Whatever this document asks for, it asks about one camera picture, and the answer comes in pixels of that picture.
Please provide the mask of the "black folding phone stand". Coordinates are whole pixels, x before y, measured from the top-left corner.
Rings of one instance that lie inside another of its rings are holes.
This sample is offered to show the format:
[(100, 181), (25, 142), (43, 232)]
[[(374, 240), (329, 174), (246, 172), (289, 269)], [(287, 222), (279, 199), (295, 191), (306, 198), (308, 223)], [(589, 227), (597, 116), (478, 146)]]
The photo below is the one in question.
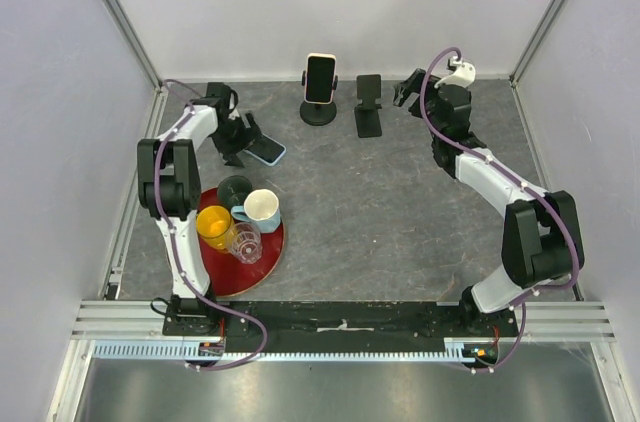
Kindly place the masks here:
[(359, 138), (373, 138), (382, 135), (378, 110), (381, 105), (381, 75), (369, 74), (356, 77), (356, 97), (360, 101), (354, 108), (357, 135)]

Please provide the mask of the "black round-base phone stand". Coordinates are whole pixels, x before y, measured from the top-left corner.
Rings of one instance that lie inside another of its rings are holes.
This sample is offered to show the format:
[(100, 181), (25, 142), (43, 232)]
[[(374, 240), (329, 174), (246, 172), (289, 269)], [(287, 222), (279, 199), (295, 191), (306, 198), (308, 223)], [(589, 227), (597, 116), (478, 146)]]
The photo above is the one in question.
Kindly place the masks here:
[(325, 126), (331, 123), (337, 115), (336, 103), (311, 103), (303, 100), (299, 107), (300, 118), (311, 126)]

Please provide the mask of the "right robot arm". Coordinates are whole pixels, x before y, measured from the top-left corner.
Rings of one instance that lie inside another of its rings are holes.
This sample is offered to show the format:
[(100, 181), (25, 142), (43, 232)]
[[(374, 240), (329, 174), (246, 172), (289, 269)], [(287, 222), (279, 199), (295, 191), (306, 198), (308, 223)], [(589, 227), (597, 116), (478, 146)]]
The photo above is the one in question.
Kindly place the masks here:
[(500, 266), (461, 296), (458, 323), (483, 334), (494, 314), (515, 307), (541, 289), (575, 285), (585, 256), (575, 199), (522, 179), (494, 157), (471, 129), (468, 88), (417, 69), (397, 85), (394, 103), (418, 97), (409, 111), (431, 133), (436, 164), (484, 198), (503, 219)]

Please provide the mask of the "phone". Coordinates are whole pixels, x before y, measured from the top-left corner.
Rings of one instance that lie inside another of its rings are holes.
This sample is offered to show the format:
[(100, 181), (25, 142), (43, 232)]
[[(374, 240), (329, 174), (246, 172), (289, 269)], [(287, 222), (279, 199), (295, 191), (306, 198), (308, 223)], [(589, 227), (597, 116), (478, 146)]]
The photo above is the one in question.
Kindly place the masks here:
[(244, 150), (244, 153), (269, 167), (273, 167), (286, 154), (286, 147), (267, 135), (262, 134)]
[(310, 53), (304, 72), (304, 101), (329, 104), (333, 101), (337, 59), (333, 54)]

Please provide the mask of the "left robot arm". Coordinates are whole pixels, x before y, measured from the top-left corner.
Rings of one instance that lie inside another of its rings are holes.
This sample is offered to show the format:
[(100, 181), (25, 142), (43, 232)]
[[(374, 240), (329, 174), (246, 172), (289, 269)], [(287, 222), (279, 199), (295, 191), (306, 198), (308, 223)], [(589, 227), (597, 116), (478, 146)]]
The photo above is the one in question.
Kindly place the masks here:
[(286, 242), (280, 215), (235, 217), (236, 204), (224, 184), (201, 188), (196, 151), (206, 139), (226, 164), (237, 167), (238, 153), (261, 135), (252, 115), (238, 114), (238, 102), (230, 86), (211, 82), (204, 95), (187, 100), (166, 132), (137, 145), (139, 201), (161, 231), (173, 277), (162, 313), (164, 335), (218, 335), (236, 351), (247, 350), (253, 339), (267, 345), (351, 332), (367, 338), (427, 336), (422, 302), (219, 302), (265, 279)]

